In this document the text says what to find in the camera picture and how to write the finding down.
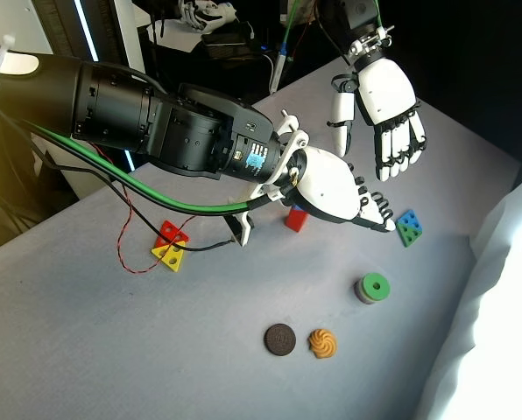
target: light strip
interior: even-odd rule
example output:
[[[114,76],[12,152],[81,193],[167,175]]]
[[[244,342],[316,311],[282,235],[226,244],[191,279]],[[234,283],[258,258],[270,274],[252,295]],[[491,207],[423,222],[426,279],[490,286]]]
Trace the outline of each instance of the light strip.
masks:
[[[84,14],[84,9],[82,8],[82,4],[80,0],[74,0],[74,5],[76,6],[76,11],[78,12],[78,18],[80,19],[80,23],[82,25],[82,30],[84,30],[84,36],[86,37],[86,42],[88,42],[89,52],[92,54],[92,60],[98,61],[97,51],[95,50],[94,40],[92,39],[92,34],[89,33],[88,22],[86,21],[86,15]],[[132,162],[131,154],[128,150],[124,151],[125,156],[127,157],[127,161],[129,162],[129,167],[131,171],[135,170],[135,164]]]

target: green cable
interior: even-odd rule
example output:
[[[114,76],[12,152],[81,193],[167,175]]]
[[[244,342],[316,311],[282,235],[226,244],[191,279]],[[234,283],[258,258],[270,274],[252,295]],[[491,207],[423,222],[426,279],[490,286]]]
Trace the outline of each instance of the green cable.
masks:
[[[170,197],[166,197],[162,193],[154,190],[153,188],[150,188],[148,185],[143,184],[142,182],[138,181],[137,179],[134,179],[132,176],[121,171],[119,168],[117,168],[113,164],[110,164],[107,160],[102,159],[101,157],[92,153],[91,151],[86,149],[84,146],[81,146],[80,144],[76,143],[73,139],[53,133],[52,131],[49,131],[48,129],[44,129],[39,126],[36,126],[36,127],[39,130],[41,130],[42,132],[44,132],[45,134],[47,134],[48,136],[52,137],[57,142],[65,145],[68,149],[77,151],[78,153],[84,155],[84,157],[91,159],[98,166],[102,167],[104,170],[115,173],[119,178],[123,179],[123,181],[125,181],[127,184],[130,184],[131,186],[133,186],[134,188],[136,188],[137,190],[142,192],[145,196],[153,197],[154,199],[161,201],[168,206],[177,207],[180,210],[184,210],[184,211],[203,212],[203,213],[233,212],[236,210],[242,210],[244,212],[247,212],[249,210],[246,203],[235,203],[235,204],[228,204],[228,205],[223,205],[223,206],[197,206],[194,204],[182,203],[182,202],[172,199]]]
[[[290,12],[290,17],[288,18],[288,24],[286,25],[285,39],[282,41],[283,45],[286,45],[286,41],[288,40],[288,34],[290,33],[290,28],[293,25],[294,15],[296,14],[296,9],[298,8],[298,3],[300,0],[295,0],[293,4],[293,9]]]
[[[377,9],[377,24],[382,26],[382,15],[380,14],[380,5],[378,4],[377,0],[374,0],[374,3],[376,4]]]

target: red wire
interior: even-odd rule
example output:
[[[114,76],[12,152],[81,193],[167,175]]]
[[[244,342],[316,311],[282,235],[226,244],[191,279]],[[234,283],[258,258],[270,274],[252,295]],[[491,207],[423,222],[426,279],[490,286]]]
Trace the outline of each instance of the red wire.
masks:
[[[302,39],[304,39],[304,35],[306,35],[307,27],[311,24],[311,20],[312,20],[312,16],[314,15],[316,4],[317,4],[317,0],[314,0],[314,5],[312,6],[312,11],[310,11],[310,16],[308,16],[308,18],[307,18],[306,26],[304,26],[304,31],[302,32],[302,34],[300,35],[300,39],[298,39],[298,42],[294,46],[294,51],[292,53],[293,60],[294,60],[294,57],[296,57],[296,50],[298,49],[298,46],[302,42]]]
[[[109,162],[111,164],[113,164],[113,161],[105,154],[105,152],[102,149],[100,149],[99,146],[97,146],[96,144],[92,144],[92,146],[94,146],[94,148],[97,150],[97,152],[100,155],[102,155],[104,158],[109,160]],[[121,265],[123,266],[123,268],[126,271],[130,272],[131,274],[145,274],[145,273],[148,273],[148,272],[154,270],[162,262],[162,258],[166,255],[167,251],[169,251],[169,249],[175,243],[175,241],[176,241],[175,237],[177,237],[177,234],[181,231],[181,229],[183,227],[185,227],[185,225],[189,221],[194,219],[196,216],[189,217],[187,220],[185,220],[181,224],[181,226],[177,229],[177,232],[175,232],[175,234],[174,234],[174,239],[169,243],[169,245],[167,246],[166,250],[161,254],[161,256],[158,258],[158,260],[156,260],[156,262],[153,265],[151,265],[147,269],[132,269],[124,261],[123,253],[121,252],[121,240],[123,239],[123,235],[127,231],[127,228],[129,227],[129,224],[131,223],[132,216],[134,215],[134,210],[133,210],[133,207],[132,207],[131,199],[129,198],[129,194],[127,193],[127,189],[125,188],[124,185],[123,185],[123,192],[124,192],[125,198],[129,202],[129,217],[127,217],[127,221],[124,223],[123,228],[121,229],[121,232],[119,233],[119,236],[117,237],[117,256],[119,258],[119,262],[121,263]]]

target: green spool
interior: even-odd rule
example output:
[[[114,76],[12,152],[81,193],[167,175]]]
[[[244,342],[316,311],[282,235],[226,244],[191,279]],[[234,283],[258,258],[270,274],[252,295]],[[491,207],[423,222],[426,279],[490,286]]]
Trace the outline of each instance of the green spool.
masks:
[[[356,284],[356,291],[358,297],[364,303],[374,304],[390,295],[390,284],[381,274],[370,273]]]

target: triangular block with holes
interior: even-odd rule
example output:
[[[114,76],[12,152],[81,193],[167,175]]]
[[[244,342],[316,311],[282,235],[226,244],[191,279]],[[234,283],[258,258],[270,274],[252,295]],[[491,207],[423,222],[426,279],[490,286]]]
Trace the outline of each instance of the triangular block with holes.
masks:
[[[185,247],[185,241],[175,242],[176,245]],[[183,249],[176,248],[174,246],[164,245],[163,247],[154,248],[152,253],[157,257],[161,258],[162,262],[167,265],[170,269],[176,273],[180,270],[181,262],[183,261]]]
[[[159,230],[163,236],[165,236],[170,241],[185,241],[189,242],[189,237],[181,232],[177,226],[171,223],[169,220],[164,221],[162,224],[162,228]],[[167,245],[167,242],[164,241],[164,238],[159,236],[154,243],[154,248],[163,247]]]
[[[413,210],[403,214],[395,222],[405,248],[410,247],[422,236],[422,226]]]

